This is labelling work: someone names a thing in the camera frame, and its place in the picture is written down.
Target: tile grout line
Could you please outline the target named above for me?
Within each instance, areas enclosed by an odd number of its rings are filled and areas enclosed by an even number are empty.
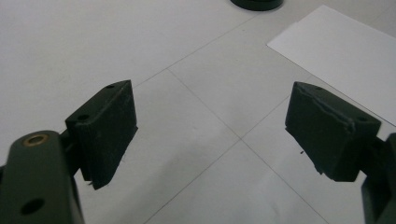
[[[228,151],[231,150],[237,143],[239,143],[241,139],[238,139],[235,143],[233,143],[232,146],[228,147],[227,150],[225,150],[217,159],[215,159],[212,163],[210,163],[198,176],[196,176],[190,183],[188,183],[183,189],[181,189],[175,196],[173,196],[166,204],[161,206],[160,209],[158,209],[151,217],[149,217],[143,224],[147,224],[152,218],[154,218],[163,208],[165,208],[166,205],[168,205],[170,202],[172,202],[184,189],[186,189],[189,185],[192,184],[196,179],[198,179],[207,169],[209,169],[215,162],[217,162],[224,154],[226,154]]]
[[[230,129],[230,131],[233,133],[233,134],[235,134],[238,138],[239,138],[239,140],[242,140],[242,138],[238,135],[238,134],[236,134],[234,131],[233,131],[233,129],[232,128],[230,128],[225,122],[224,122],[224,120],[222,120],[207,104],[205,104],[205,102],[199,97],[199,96],[197,96],[184,82],[182,82],[181,80],[180,80],[180,78],[178,78],[170,69],[167,69],[171,74],[172,74],[172,76],[174,76],[175,77],[175,79],[177,79],[177,81],[179,81],[185,88],[187,88],[187,90],[195,97],[195,98],[197,98],[218,120],[220,120],[228,129]]]
[[[229,33],[232,32],[233,30],[235,30],[236,28],[238,28],[238,27],[240,27],[241,25],[247,23],[248,21],[253,20],[254,18],[256,18],[256,17],[259,16],[259,15],[260,15],[260,14],[254,15],[254,16],[251,17],[250,19],[248,19],[248,20],[246,20],[246,21],[243,21],[242,23],[236,25],[234,28],[232,28],[231,30],[225,32],[224,34],[219,35],[218,37],[215,37],[214,39],[210,40],[210,41],[207,42],[206,44],[203,44],[203,45],[202,45],[201,47],[199,47],[198,49],[196,49],[196,50],[194,50],[193,52],[187,54],[186,56],[184,56],[184,57],[182,57],[181,59],[177,60],[176,62],[170,64],[169,66],[165,67],[163,70],[161,70],[160,72],[154,74],[152,77],[149,77],[149,78],[147,78],[146,80],[144,80],[143,82],[137,84],[137,86],[135,86],[135,88],[137,88],[138,86],[142,85],[143,83],[149,81],[150,79],[156,77],[158,74],[160,74],[161,72],[163,72],[163,71],[165,71],[165,70],[170,71],[169,68],[172,67],[173,65],[175,65],[175,64],[179,63],[180,61],[182,61],[182,60],[184,60],[184,59],[190,57],[192,54],[194,54],[194,53],[197,52],[198,50],[205,48],[206,46],[208,46],[208,45],[210,45],[211,43],[215,42],[216,40],[218,40],[218,39],[224,37],[225,35],[229,34]]]
[[[296,193],[316,214],[318,214],[318,216],[320,216],[326,223],[328,223],[329,224],[329,222],[317,211],[317,210],[315,210],[312,206],[311,206],[311,204],[309,204],[304,198],[303,198],[303,196],[301,196],[294,188],[292,188],[291,187],[291,185],[288,183],[288,182],[286,182],[286,180],[284,179],[284,178],[282,178],[282,176],[280,176],[267,162],[265,162],[265,160],[261,157],[261,156],[259,156],[259,154],[257,154],[257,152],[255,151],[255,150],[253,150],[251,147],[250,147],[250,145],[248,145],[248,143],[246,143],[243,139],[242,139],[242,142],[243,143],[245,143],[245,145],[247,145],[247,147],[257,156],[257,157],[259,157],[260,158],[260,160],[262,160],[262,162],[264,162],[265,163],[265,165],[267,165],[273,172],[274,172],[274,174],[276,174],[286,185],[288,185],[289,186],[289,188],[291,189],[291,190],[293,190],[294,191],[294,193]]]
[[[308,76],[304,82],[306,82],[309,78],[311,78],[313,75],[310,74],[310,76]],[[291,94],[289,94],[285,99],[282,100],[282,102],[280,102],[278,105],[275,106],[274,109],[272,109],[267,115],[264,116],[264,118],[262,118],[258,123],[256,123],[256,125],[253,126],[253,128],[251,128],[249,131],[247,131],[247,133],[245,133],[241,139],[245,138],[254,128],[256,128],[257,125],[259,125],[264,119],[266,119],[270,114],[272,114],[278,107],[280,107],[289,97],[291,96]]]
[[[376,16],[374,19],[372,19],[371,21],[368,21],[367,23],[361,22],[361,21],[360,21],[360,22],[363,23],[363,24],[365,24],[365,25],[368,25],[368,26],[374,28],[374,27],[373,27],[373,23],[374,23],[376,20],[378,20],[378,18],[381,17],[383,14],[385,14],[386,12],[388,12],[389,10],[391,10],[393,6],[396,6],[396,2],[394,2],[393,4],[390,4],[390,6],[387,7],[386,9],[384,9],[381,13],[378,13],[379,15],[377,15],[377,16]]]
[[[257,125],[259,125],[264,119],[266,119],[270,114],[272,114],[278,107],[280,107],[283,102],[285,102],[288,98],[290,97],[290,94],[286,96],[285,99],[283,99],[279,104],[277,104],[270,112],[268,112],[268,114],[266,114],[264,116],[264,118],[260,119],[259,122],[257,122],[249,131],[247,131],[247,133],[245,133],[241,139],[243,140],[244,137],[246,137],[248,135],[248,133],[250,133],[253,129],[255,129],[257,127]]]

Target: white tile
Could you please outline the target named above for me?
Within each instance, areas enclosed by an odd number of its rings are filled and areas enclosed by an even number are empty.
[[[227,0],[6,1],[0,12],[3,76],[134,86],[257,14]]]
[[[148,224],[326,223],[242,141]]]
[[[288,96],[293,81],[310,76],[266,47],[279,27],[310,12],[304,2],[262,13],[170,70],[239,136],[245,135]],[[314,9],[319,3],[307,5]]]
[[[144,223],[238,140],[169,72],[134,99],[139,130],[113,180],[94,191],[78,176],[87,223]]]
[[[374,21],[370,22],[369,25],[375,29],[382,31],[388,35],[396,37],[396,2],[389,7],[384,13],[382,13]]]
[[[322,86],[319,80],[309,83]],[[312,161],[285,130],[289,99],[256,126],[244,141],[329,223],[363,223],[360,173],[354,183],[338,183],[320,175]]]
[[[2,1],[1,154],[23,134],[64,130],[107,84],[135,87],[257,14],[229,0]]]

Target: white paper sheet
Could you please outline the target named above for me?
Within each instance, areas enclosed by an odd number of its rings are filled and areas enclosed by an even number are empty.
[[[268,47],[396,125],[396,38],[322,6]]]

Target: black round object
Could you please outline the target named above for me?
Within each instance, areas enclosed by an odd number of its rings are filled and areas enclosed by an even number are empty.
[[[234,4],[247,10],[267,11],[282,5],[283,0],[231,0]]]

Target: screw hole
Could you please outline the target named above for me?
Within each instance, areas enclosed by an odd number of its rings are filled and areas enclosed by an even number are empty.
[[[35,147],[35,146],[45,143],[48,138],[49,138],[49,136],[46,134],[43,134],[43,133],[35,134],[35,135],[32,135],[32,136],[26,138],[23,141],[23,145],[26,147]]]
[[[89,117],[90,117],[89,115],[81,115],[81,116],[78,117],[78,120],[85,120],[85,119],[87,119]]]
[[[21,213],[26,216],[33,214],[33,213],[37,212],[38,210],[40,210],[41,207],[43,207],[43,205],[44,205],[43,199],[33,199],[32,201],[30,201],[29,203],[26,203],[22,207]]]
[[[364,118],[364,117],[358,117],[358,120],[360,120],[360,121],[367,121],[368,119],[367,118]]]

